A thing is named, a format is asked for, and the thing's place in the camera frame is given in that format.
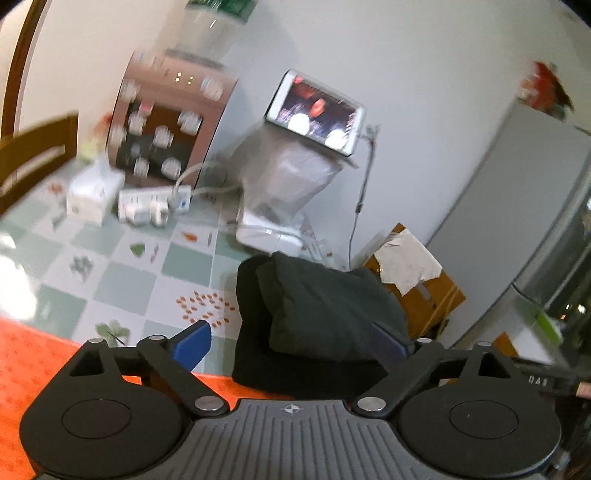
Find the cardboard box with paper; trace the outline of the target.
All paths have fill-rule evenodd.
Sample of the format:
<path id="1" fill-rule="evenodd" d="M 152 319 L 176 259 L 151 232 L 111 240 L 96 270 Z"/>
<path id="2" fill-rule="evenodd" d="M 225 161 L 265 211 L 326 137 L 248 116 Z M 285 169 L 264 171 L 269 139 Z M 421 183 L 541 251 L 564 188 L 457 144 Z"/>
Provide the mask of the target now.
<path id="1" fill-rule="evenodd" d="M 439 338 L 466 296 L 433 254 L 397 224 L 365 267 L 402 305 L 409 336 Z"/>

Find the brown water dispenser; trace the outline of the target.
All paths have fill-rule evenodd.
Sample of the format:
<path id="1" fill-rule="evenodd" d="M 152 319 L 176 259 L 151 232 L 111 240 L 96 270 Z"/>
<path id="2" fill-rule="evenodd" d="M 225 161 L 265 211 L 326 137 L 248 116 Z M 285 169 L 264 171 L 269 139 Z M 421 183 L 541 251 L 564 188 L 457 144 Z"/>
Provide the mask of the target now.
<path id="1" fill-rule="evenodd" d="M 136 51 L 106 140 L 110 165 L 134 186 L 171 186 L 204 161 L 238 78 L 215 62 Z"/>

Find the checkered tablecloth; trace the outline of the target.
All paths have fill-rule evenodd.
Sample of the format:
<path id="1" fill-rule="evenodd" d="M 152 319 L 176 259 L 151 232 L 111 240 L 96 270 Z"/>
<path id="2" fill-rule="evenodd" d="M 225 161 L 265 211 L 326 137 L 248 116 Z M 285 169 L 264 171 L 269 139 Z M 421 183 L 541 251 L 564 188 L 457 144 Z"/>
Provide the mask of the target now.
<path id="1" fill-rule="evenodd" d="M 204 320 L 212 346 L 202 373 L 228 375 L 242 319 L 238 266 L 252 249 L 235 238 L 235 195 L 193 199 L 161 228 L 108 215 L 101 225 L 69 218 L 71 162 L 1 218 L 1 313 L 53 335 L 112 346 L 171 336 Z"/>

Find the white plastic bag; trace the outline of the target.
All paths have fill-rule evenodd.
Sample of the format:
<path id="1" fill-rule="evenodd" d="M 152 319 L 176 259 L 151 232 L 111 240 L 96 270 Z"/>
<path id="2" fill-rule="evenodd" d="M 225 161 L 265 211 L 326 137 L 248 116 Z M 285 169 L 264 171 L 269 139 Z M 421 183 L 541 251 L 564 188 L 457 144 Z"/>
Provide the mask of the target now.
<path id="1" fill-rule="evenodd" d="M 297 256 L 304 249 L 304 207 L 349 158 L 310 139 L 264 123 L 231 157 L 242 188 L 236 240 L 265 253 Z"/>

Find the white tissue box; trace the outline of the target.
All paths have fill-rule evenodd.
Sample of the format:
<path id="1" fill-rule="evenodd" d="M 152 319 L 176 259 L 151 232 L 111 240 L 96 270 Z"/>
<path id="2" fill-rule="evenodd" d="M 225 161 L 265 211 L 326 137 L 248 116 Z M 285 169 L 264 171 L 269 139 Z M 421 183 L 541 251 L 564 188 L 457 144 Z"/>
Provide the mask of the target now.
<path id="1" fill-rule="evenodd" d="M 110 165 L 107 152 L 75 175 L 66 191 L 66 217 L 101 226 L 123 188 L 125 174 Z"/>

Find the black long-sleeve shirt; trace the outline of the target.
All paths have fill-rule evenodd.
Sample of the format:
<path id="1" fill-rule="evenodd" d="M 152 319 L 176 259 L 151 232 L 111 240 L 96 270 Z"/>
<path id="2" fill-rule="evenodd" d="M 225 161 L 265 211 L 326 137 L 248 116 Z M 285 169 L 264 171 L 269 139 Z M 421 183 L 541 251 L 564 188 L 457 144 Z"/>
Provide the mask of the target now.
<path id="1" fill-rule="evenodd" d="M 270 311 L 270 348 L 276 352 L 372 360 L 380 328 L 404 354 L 413 350 L 404 309 L 370 270 L 344 272 L 276 252 L 256 268 L 256 279 Z"/>

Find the orange patterned table mat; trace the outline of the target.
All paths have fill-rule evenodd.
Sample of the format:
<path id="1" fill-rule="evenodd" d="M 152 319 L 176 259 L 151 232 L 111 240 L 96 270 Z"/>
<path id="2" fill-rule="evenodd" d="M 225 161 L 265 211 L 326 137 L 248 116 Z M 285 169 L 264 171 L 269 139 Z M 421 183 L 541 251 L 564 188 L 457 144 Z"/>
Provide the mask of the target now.
<path id="1" fill-rule="evenodd" d="M 94 336 L 75 346 L 9 322 L 2 327 L 4 479 L 131 479 L 177 450 L 195 421 L 211 418 L 191 417 L 148 384 L 140 341 L 113 347 Z M 242 399 L 273 398 L 226 376 L 194 376 L 228 401 L 229 412 Z"/>

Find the folded black garment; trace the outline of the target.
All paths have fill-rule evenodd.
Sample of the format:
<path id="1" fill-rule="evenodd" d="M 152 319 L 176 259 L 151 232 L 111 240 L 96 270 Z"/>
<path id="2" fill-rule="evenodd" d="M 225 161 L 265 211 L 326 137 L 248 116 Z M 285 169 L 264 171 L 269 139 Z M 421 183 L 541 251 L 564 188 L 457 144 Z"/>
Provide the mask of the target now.
<path id="1" fill-rule="evenodd" d="M 387 376 L 376 360 L 312 359 L 270 348 L 273 315 L 266 308 L 256 272 L 270 258 L 256 255 L 238 266 L 236 299 L 242 316 L 231 378 L 239 385 L 297 400 L 351 402 Z"/>

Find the tablet on stand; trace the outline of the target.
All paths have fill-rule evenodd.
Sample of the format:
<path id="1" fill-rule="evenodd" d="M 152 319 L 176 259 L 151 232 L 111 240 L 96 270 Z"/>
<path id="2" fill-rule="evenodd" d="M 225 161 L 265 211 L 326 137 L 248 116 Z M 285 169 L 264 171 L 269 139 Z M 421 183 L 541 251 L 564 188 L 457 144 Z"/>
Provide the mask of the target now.
<path id="1" fill-rule="evenodd" d="M 349 157 L 367 108 L 345 94 L 297 70 L 284 73 L 264 120 L 301 138 Z"/>

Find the grey refrigerator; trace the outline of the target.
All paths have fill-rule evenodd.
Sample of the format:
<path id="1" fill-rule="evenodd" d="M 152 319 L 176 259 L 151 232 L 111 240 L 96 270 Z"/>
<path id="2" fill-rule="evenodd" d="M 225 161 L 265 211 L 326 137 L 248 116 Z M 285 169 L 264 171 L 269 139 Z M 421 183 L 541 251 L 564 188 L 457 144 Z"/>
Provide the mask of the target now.
<path id="1" fill-rule="evenodd" d="M 476 323 L 513 283 L 565 208 L 590 137 L 514 104 L 485 159 L 428 247 L 464 292 L 451 325 Z"/>

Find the white power strip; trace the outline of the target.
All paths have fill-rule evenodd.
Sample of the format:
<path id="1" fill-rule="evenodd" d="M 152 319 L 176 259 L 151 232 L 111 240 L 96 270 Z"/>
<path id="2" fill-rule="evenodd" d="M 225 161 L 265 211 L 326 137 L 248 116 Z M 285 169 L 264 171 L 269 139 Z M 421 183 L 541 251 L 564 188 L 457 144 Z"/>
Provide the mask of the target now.
<path id="1" fill-rule="evenodd" d="M 118 220 L 131 225 L 151 223 L 163 227 L 173 215 L 188 212 L 190 199 L 188 185 L 181 185 L 176 190 L 171 187 L 123 189 L 117 200 Z"/>

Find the clear water bottle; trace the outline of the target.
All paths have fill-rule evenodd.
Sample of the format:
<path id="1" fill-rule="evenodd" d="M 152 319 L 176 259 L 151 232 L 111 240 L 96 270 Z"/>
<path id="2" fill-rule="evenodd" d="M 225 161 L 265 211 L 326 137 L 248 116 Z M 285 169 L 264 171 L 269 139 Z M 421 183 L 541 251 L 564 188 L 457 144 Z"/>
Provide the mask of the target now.
<path id="1" fill-rule="evenodd" d="M 256 0 L 188 1 L 176 49 L 191 57 L 219 62 L 238 42 L 257 4 Z"/>

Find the far wooden chair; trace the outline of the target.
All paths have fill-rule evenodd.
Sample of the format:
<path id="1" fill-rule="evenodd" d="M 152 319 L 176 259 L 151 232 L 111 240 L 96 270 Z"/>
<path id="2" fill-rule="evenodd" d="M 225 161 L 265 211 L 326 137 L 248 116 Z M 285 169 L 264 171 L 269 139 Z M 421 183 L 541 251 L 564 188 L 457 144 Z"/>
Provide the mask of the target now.
<path id="1" fill-rule="evenodd" d="M 1 141 L 1 214 L 77 155 L 77 112 Z"/>

